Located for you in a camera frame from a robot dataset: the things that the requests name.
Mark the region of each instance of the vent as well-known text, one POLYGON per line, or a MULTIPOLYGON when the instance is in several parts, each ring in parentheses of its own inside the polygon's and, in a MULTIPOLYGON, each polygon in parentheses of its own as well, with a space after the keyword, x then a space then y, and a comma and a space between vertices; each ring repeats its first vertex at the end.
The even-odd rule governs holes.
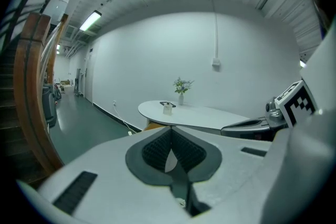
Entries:
POLYGON ((65 32, 65 37, 70 38, 71 35, 74 33, 75 27, 69 25, 67 31, 65 32))

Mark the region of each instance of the black vent slot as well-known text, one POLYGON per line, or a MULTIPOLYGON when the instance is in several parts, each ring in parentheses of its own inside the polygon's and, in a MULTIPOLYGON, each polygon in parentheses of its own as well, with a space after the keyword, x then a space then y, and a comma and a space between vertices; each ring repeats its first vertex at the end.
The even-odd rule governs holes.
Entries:
POLYGON ((54 206, 69 215, 72 214, 96 177, 97 174, 82 172, 54 201, 54 206))
POLYGON ((260 157, 265 157, 265 155, 267 153, 267 151, 256 150, 255 148, 251 148, 251 147, 243 147, 241 149, 241 151, 245 152, 245 153, 248 153, 248 154, 260 156, 260 157))

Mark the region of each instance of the wall outlet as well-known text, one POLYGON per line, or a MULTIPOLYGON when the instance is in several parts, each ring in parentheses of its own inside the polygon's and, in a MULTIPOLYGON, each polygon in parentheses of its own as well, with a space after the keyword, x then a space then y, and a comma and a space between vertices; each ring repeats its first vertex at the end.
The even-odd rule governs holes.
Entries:
POLYGON ((221 66, 221 63, 220 63, 221 61, 218 59, 218 58, 213 58, 212 59, 212 66, 213 67, 219 67, 219 66, 221 66))

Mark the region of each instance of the flowers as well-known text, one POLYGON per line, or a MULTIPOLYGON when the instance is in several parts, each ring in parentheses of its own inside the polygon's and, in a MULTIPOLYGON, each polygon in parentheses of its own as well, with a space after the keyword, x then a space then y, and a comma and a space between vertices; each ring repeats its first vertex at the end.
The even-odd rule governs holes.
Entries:
POLYGON ((176 87, 175 92, 183 94, 187 90, 191 89, 191 85, 193 84, 194 80, 191 81, 186 81, 186 80, 181 80, 179 77, 177 80, 174 81, 174 86, 176 87))

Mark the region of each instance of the gray floor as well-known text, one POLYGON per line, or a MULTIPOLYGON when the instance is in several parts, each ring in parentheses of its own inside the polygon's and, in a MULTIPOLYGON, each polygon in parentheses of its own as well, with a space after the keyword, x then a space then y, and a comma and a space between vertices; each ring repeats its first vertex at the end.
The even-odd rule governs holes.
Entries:
POLYGON ((56 105, 57 123, 50 129, 51 141, 64 164, 103 142, 128 136, 128 129, 106 116, 73 87, 56 105))

